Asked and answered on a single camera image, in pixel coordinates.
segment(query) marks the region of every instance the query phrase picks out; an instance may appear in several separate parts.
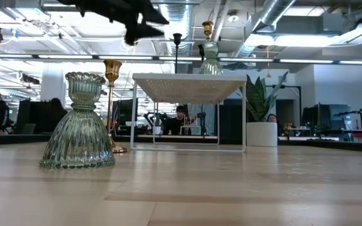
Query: ductwork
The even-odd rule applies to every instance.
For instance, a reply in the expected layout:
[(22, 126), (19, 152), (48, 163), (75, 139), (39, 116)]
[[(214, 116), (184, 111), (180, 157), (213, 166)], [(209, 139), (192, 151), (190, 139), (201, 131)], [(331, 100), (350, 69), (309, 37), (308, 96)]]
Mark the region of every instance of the ductwork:
[[(258, 31), (263, 28), (270, 27), (269, 32), (276, 28), (276, 23), (286, 13), (290, 6), (294, 4), (295, 0), (266, 0), (263, 9), (260, 12), (249, 17), (247, 26), (245, 27), (246, 39), (252, 32)], [(248, 57), (256, 46), (246, 45), (244, 42), (238, 51), (234, 52), (233, 57)], [(227, 65), (224, 68), (228, 70), (238, 69), (238, 65)]]
[[(181, 44), (178, 46), (179, 56), (189, 56), (191, 44), (185, 43), (188, 40), (191, 28), (192, 6), (188, 4), (161, 4), (160, 11), (164, 17), (168, 19), (171, 26), (167, 26), (165, 37), (173, 40), (174, 33), (182, 34)], [(175, 44), (167, 43), (167, 50), (170, 55), (175, 55)]]

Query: ceiling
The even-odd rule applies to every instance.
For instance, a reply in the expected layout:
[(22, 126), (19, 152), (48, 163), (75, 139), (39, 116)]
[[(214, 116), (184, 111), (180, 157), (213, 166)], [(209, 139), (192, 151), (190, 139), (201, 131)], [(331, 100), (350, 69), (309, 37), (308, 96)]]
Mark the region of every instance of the ceiling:
[[(41, 7), (27, 8), (0, 8), (0, 28), (4, 36), (0, 53), (25, 53), (25, 54), (68, 54), (68, 55), (151, 55), (167, 56), (173, 55), (170, 37), (173, 33), (184, 35), (183, 43), (186, 46), (182, 55), (199, 56), (198, 45), (205, 42), (202, 22), (207, 21), (214, 14), (214, 9), (218, 1), (202, 0), (186, 1), (161, 0), (153, 3), (181, 3), (180, 7), (185, 10), (184, 16), (187, 20), (171, 20), (168, 26), (156, 26), (165, 32), (164, 37), (147, 38), (138, 42), (135, 47), (126, 46), (123, 41), (125, 28), (117, 22), (110, 23), (107, 18), (94, 13), (86, 13), (82, 18), (80, 13), (69, 9), (55, 7), (58, 2), (55, 0), (44, 0)], [(342, 4), (341, 1), (301, 1), (298, 0), (284, 14), (283, 18), (295, 16), (296, 18), (312, 17), (324, 18), (326, 13), (332, 13), (342, 18), (345, 27), (352, 26), (357, 19), (357, 14), (351, 16), (352, 12), (362, 10), (362, 1), (351, 0), (350, 5)], [(220, 13), (217, 15), (217, 24), (225, 4), (224, 0), (219, 7)], [(230, 22), (224, 20), (220, 32), (219, 55), (231, 56), (246, 41), (245, 32), (247, 20), (250, 16), (260, 12), (264, 1), (231, 1), (228, 12), (236, 10), (238, 20)], [(165, 14), (164, 4), (155, 4)], [(355, 58), (362, 59), (362, 46), (335, 46), (325, 47), (296, 47), (296, 46), (269, 46), (268, 48), (255, 48), (251, 56), (263, 58)], [(20, 81), (18, 72), (37, 78), (42, 83), (43, 62), (34, 61), (11, 61), (0, 59), (0, 90), (6, 97), (12, 98), (12, 106), (17, 106), (17, 101), (29, 97), (40, 98), (40, 86), (31, 85), (32, 89), (27, 89), (29, 84)], [(257, 64), (256, 69), (266, 68), (267, 64)], [(297, 70), (302, 65), (271, 65), (271, 68), (289, 68)], [(104, 64), (101, 62), (67, 62), (66, 72), (82, 71), (104, 73)], [(123, 62), (120, 70), (120, 78), (116, 81), (114, 99), (130, 98), (132, 93), (129, 89), (133, 87), (132, 73), (173, 73), (173, 63), (133, 63)], [(139, 97), (146, 97), (141, 91)], [(140, 104), (141, 112), (153, 110), (153, 105), (149, 100)], [(106, 110), (107, 96), (102, 96), (98, 111)], [(173, 111), (173, 106), (169, 107), (169, 112)]]

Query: brass candle holder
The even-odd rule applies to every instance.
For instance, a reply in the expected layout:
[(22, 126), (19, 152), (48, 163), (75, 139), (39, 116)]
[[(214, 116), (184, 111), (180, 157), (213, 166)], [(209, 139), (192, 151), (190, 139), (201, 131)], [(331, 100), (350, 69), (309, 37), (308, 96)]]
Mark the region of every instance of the brass candle holder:
[(202, 23), (202, 26), (204, 27), (204, 33), (206, 35), (206, 41), (210, 41), (211, 40), (211, 34), (212, 34), (213, 22), (212, 21), (205, 21), (205, 22)]
[(106, 66), (106, 79), (108, 79), (108, 110), (107, 110), (107, 132), (110, 137), (111, 147), (113, 153), (125, 153), (127, 151), (126, 148), (118, 146), (114, 139), (111, 136), (111, 113), (112, 113), (112, 88), (114, 88), (114, 81), (119, 77), (119, 68), (122, 63), (116, 60), (104, 60), (104, 64)]

